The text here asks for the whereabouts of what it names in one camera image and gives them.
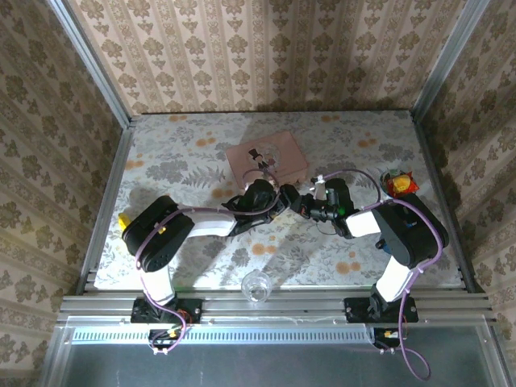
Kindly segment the pink box with couple print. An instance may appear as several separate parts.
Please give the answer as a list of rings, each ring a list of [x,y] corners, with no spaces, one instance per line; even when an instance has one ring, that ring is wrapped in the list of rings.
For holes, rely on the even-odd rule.
[[[307,176],[308,163],[289,131],[235,145],[226,150],[226,156],[241,190],[245,190],[257,178],[274,183],[272,177],[255,169],[271,173],[278,185],[303,182]]]

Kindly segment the clear glass cup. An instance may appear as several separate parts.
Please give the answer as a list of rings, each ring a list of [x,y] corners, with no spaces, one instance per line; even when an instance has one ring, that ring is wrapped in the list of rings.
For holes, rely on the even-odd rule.
[[[269,275],[258,269],[249,272],[241,282],[241,291],[250,302],[265,302],[272,287]]]

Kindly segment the black right connector block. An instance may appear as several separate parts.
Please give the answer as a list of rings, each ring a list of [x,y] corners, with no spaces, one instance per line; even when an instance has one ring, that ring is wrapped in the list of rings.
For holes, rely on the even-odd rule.
[[[400,334],[397,328],[379,328],[373,329],[373,343],[372,345],[387,352],[395,352],[401,347],[401,342],[406,340],[405,334]]]

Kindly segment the black connector block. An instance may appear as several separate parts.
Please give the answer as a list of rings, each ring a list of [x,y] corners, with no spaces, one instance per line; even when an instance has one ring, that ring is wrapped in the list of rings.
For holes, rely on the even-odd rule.
[[[372,345],[387,352],[395,352],[401,347],[401,342],[406,340],[405,334],[400,334],[397,328],[379,328],[373,329],[373,343]]]
[[[182,334],[181,328],[166,330],[150,330],[148,332],[148,345],[157,353],[168,353]]]

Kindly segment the grey metal panel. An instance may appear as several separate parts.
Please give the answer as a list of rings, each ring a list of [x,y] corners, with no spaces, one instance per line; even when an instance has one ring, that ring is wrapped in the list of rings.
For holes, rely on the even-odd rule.
[[[59,328],[38,387],[516,387],[485,323],[411,327],[395,352],[372,343],[73,344]]]

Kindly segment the black left connector block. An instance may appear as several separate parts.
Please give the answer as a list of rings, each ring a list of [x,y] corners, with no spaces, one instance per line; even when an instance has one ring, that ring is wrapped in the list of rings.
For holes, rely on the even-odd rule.
[[[168,353],[182,334],[181,328],[166,330],[150,330],[148,332],[148,345],[157,353]]]

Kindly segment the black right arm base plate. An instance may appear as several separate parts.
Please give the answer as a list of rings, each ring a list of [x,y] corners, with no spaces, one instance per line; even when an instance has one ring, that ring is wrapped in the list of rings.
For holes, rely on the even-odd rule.
[[[374,297],[344,298],[348,323],[397,323],[402,300],[380,304]]]

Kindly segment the aluminium front frame rail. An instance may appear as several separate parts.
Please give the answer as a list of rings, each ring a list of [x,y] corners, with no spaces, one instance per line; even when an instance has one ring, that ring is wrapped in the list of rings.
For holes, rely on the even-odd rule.
[[[366,298],[364,291],[277,291],[265,302],[250,302],[240,291],[182,292],[177,298],[202,299],[201,323],[272,325],[347,323],[344,298]],[[77,319],[90,323],[128,323],[132,305],[139,293],[86,293],[68,296],[61,304],[57,320]],[[424,290],[413,292],[418,321],[423,324],[476,324],[493,322],[496,314],[482,293],[462,290]]]

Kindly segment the aluminium right side rail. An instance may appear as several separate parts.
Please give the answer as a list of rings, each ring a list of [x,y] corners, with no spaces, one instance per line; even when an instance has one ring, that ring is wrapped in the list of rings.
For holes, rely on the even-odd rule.
[[[475,278],[472,257],[468,250],[470,243],[464,239],[464,233],[456,215],[456,210],[461,203],[461,194],[452,175],[444,171],[444,165],[447,161],[444,147],[415,118],[415,113],[412,111],[410,112],[410,117],[414,123],[414,130],[422,149],[423,158],[438,199],[439,207],[444,216],[445,225],[448,226],[451,247],[455,253],[465,289],[469,293],[484,293],[484,290]]]

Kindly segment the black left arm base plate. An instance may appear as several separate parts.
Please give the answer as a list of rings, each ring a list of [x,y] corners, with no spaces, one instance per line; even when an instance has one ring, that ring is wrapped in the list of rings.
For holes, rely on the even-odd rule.
[[[202,316],[202,299],[174,298],[165,306],[158,308],[147,298],[136,298],[132,305],[131,323],[170,323],[180,324],[180,319],[171,313],[174,310],[187,324],[200,323]]]

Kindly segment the aluminium left side rail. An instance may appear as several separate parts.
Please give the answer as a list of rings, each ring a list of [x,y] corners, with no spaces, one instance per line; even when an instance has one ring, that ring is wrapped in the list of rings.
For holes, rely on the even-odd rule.
[[[107,232],[109,231],[111,217],[114,211],[119,186],[123,177],[123,171],[127,163],[128,153],[131,149],[131,141],[134,135],[135,127],[139,119],[131,119],[128,125],[123,129],[117,151],[114,155],[113,164],[110,175],[106,183],[102,203],[98,211],[96,223],[91,235],[89,246],[85,254],[84,264],[81,274],[77,282],[75,294],[82,295],[85,292],[88,283],[88,277],[95,272],[105,245]]]

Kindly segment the aluminium right frame post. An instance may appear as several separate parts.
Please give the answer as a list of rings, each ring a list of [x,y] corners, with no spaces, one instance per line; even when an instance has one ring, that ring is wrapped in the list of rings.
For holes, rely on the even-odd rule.
[[[465,3],[411,110],[415,122],[420,122],[430,109],[489,3],[490,0],[467,0]]]

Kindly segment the aluminium frame post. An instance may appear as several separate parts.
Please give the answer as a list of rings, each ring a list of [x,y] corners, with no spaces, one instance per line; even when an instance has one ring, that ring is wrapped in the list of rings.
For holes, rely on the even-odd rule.
[[[489,3],[490,0],[467,0],[465,3],[411,110],[415,122],[420,122],[430,109]]]
[[[125,108],[122,99],[114,87],[114,83],[110,80],[99,55],[95,52],[68,0],[48,0],[48,3],[76,49],[77,54],[84,62],[86,69],[94,80],[94,84],[105,98],[110,111],[119,122],[121,128],[123,130],[128,129],[131,123],[131,115]]]

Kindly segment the aluminium left frame post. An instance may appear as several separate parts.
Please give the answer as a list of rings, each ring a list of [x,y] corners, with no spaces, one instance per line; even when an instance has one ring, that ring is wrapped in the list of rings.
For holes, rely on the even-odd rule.
[[[68,0],[48,0],[48,3],[76,49],[77,54],[84,62],[86,69],[94,80],[94,84],[105,98],[110,111],[119,122],[121,128],[123,130],[128,129],[131,123],[131,115],[125,108],[122,99],[114,87],[114,83],[110,80],[99,55],[95,52]]]

